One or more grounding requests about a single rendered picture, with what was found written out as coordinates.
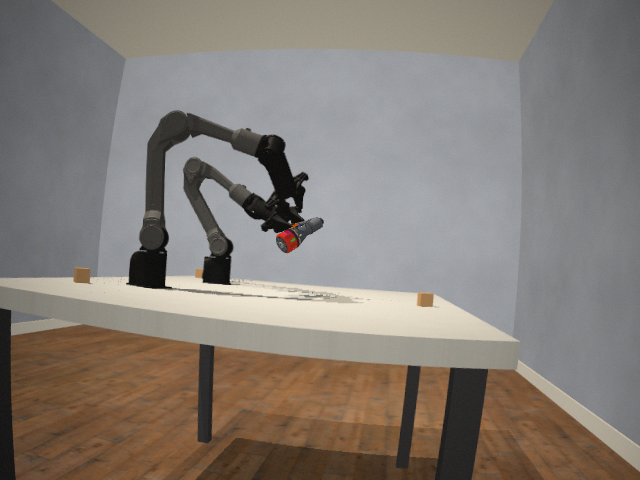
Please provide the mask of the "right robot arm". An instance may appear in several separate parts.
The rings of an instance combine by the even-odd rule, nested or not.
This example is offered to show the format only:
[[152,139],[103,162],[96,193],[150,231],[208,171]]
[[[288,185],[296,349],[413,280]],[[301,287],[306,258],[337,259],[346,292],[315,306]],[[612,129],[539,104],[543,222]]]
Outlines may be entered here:
[[255,155],[254,157],[265,166],[274,184],[286,183],[292,176],[283,153],[285,142],[281,137],[262,136],[251,132],[250,128],[234,131],[194,114],[186,114],[179,110],[169,112],[161,118],[148,141],[145,215],[139,234],[142,244],[139,250],[143,251],[137,251],[131,256],[129,283],[126,285],[172,289],[165,286],[167,263],[165,247],[169,241],[164,216],[165,154],[174,145],[187,140],[190,134],[192,138],[203,134],[223,140],[231,143],[234,150],[251,156]]

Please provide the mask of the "grey hose nozzle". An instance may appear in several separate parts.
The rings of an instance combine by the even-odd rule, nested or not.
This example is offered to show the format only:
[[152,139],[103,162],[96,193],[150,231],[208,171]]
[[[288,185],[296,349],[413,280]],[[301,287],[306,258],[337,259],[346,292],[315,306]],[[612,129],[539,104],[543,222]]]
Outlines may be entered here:
[[306,221],[292,223],[293,227],[286,229],[276,236],[276,243],[281,251],[289,253],[298,248],[307,235],[323,227],[322,218],[312,218]]

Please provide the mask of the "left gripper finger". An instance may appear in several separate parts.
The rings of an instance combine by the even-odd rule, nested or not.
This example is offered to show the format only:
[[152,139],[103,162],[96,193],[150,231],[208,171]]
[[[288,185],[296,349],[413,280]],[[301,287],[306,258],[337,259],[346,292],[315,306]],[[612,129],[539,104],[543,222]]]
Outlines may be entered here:
[[275,233],[283,232],[293,226],[292,224],[283,220],[279,215],[276,215],[272,218],[271,224]]
[[290,211],[292,213],[292,218],[289,218],[291,220],[291,224],[304,221],[304,219],[297,213],[295,207],[291,206]]

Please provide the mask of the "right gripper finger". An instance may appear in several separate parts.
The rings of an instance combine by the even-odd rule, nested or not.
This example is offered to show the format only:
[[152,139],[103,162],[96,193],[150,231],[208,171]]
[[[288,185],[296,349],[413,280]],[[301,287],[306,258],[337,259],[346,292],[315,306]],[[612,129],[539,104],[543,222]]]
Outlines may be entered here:
[[303,197],[304,197],[304,193],[305,193],[305,187],[303,187],[302,185],[299,187],[299,189],[297,190],[298,195],[296,197],[294,197],[294,202],[296,204],[296,206],[300,209],[303,208]]
[[290,211],[290,204],[288,202],[284,200],[276,205],[285,213],[287,217],[292,218],[292,213]]

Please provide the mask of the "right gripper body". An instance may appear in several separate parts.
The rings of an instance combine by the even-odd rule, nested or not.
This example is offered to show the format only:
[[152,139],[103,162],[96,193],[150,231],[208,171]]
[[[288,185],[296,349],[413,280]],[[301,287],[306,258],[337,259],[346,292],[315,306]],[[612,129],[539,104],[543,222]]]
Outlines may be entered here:
[[298,195],[297,190],[299,189],[303,181],[307,181],[308,179],[308,174],[302,172],[294,177],[292,175],[290,180],[286,183],[283,182],[283,184],[274,184],[272,182],[275,190],[273,191],[269,199],[264,203],[265,208],[271,212],[276,204],[290,197],[296,197]]

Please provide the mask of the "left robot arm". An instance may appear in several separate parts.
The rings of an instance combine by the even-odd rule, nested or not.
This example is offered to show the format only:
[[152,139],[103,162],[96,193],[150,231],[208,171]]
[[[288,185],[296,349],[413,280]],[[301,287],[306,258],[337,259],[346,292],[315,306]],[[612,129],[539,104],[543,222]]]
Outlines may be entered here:
[[[183,189],[207,234],[209,249],[211,251],[210,256],[212,256],[204,257],[202,279],[203,283],[231,285],[230,254],[232,253],[234,248],[233,243],[230,239],[228,240],[228,238],[218,226],[199,188],[205,178],[212,178],[214,181],[228,190],[229,197],[237,204],[239,204],[244,209],[244,211],[255,220],[262,219],[266,221],[264,218],[264,213],[266,211],[266,208],[264,206],[265,200],[260,196],[248,191],[244,184],[233,184],[213,166],[207,164],[204,161],[203,163],[204,164],[202,164],[202,161],[199,158],[191,157],[187,160],[183,168]],[[259,198],[263,201],[261,201]]]

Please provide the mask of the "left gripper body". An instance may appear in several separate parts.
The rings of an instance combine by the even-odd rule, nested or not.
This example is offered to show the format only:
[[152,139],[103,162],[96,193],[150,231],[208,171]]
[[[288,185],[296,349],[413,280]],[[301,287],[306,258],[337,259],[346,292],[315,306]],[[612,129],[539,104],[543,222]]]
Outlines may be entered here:
[[[300,208],[298,208],[297,206],[294,206],[297,213],[301,213],[302,210]],[[272,224],[271,224],[271,219],[273,216],[275,215],[279,215],[283,220],[285,220],[286,222],[289,222],[290,219],[289,217],[287,217],[285,215],[285,213],[277,206],[273,207],[273,210],[270,212],[269,210],[266,209],[265,213],[264,213],[264,218],[265,218],[265,222],[261,225],[262,231],[267,232],[268,229],[273,229],[272,228]]]

